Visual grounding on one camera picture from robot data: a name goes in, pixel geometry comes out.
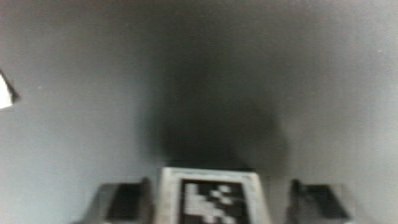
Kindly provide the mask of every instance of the white marker frame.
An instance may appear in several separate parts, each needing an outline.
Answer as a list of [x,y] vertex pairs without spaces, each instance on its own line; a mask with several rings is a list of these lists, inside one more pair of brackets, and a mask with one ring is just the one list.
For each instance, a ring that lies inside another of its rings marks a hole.
[[165,167],[161,170],[159,200],[154,224],[177,224],[179,188],[182,179],[239,183],[246,199],[250,224],[269,224],[268,207],[259,176],[253,172]]

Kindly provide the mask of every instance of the white wall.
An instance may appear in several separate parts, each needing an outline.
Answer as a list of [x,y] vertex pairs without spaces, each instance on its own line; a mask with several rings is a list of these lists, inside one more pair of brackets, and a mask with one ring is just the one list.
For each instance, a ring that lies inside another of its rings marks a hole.
[[170,100],[220,118],[207,125],[266,179],[275,221],[298,177],[339,186],[358,223],[394,223],[396,10],[394,0],[1,1],[21,100],[0,111],[0,222],[69,224],[97,186],[152,176],[145,122]]
[[127,4],[0,2],[0,223],[70,224],[102,183],[152,176],[149,54]]

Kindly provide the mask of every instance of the gray surface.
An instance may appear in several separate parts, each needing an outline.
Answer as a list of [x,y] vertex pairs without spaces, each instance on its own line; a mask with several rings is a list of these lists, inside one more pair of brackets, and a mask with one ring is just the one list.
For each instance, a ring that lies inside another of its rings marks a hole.
[[0,111],[1,223],[69,224],[159,155],[221,152],[266,177],[276,221],[296,177],[340,185],[362,224],[392,223],[396,10],[394,0],[3,0],[21,101]]

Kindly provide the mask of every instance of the white object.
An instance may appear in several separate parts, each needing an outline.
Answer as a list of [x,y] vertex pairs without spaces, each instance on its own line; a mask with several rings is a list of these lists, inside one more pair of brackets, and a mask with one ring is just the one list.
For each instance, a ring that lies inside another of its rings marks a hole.
[[[186,205],[181,208],[181,183],[184,180],[230,182],[241,184],[250,224],[271,224],[266,207],[266,197],[262,195],[262,188],[259,176],[253,172],[236,172],[204,169],[184,169],[165,167],[161,170],[161,184],[159,184],[159,200],[156,203],[154,224],[179,224],[179,211],[184,214],[198,215],[202,222],[211,223],[213,219],[221,219],[223,224],[236,224],[234,217],[229,217],[225,212],[214,208],[213,203],[202,199],[198,195],[198,188],[195,184],[186,184],[184,197]],[[227,186],[218,188],[220,198],[227,197],[223,193],[230,192]]]
[[3,75],[0,74],[0,109],[10,106],[12,106],[12,95],[10,95]]

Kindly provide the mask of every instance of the gray wall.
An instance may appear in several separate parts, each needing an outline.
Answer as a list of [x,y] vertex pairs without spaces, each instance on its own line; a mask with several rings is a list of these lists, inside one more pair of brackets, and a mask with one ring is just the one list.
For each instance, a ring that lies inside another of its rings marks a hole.
[[0,111],[1,223],[77,221],[99,185],[152,177],[177,155],[255,167],[276,223],[292,177],[337,186],[358,223],[392,223],[396,10],[392,0],[1,1],[21,96]]

